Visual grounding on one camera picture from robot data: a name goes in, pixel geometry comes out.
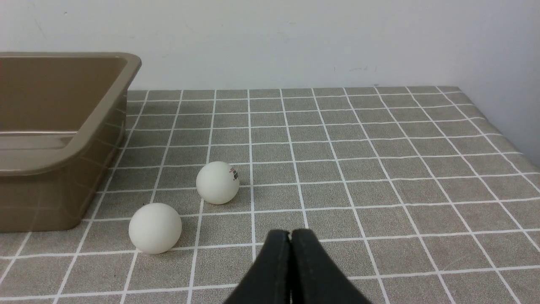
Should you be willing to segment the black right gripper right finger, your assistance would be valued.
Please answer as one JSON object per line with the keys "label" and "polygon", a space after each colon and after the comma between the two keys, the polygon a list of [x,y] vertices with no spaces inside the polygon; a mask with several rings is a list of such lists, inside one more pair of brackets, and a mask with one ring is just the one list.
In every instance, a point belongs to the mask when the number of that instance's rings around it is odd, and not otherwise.
{"label": "black right gripper right finger", "polygon": [[370,304],[309,229],[292,232],[292,303]]}

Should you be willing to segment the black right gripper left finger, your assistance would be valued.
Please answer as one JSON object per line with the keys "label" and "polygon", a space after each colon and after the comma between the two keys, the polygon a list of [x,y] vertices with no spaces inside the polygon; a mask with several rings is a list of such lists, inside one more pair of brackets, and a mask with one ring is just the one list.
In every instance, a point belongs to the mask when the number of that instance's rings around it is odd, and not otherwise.
{"label": "black right gripper left finger", "polygon": [[289,233],[271,230],[253,265],[224,301],[226,304],[288,304],[291,288]]}

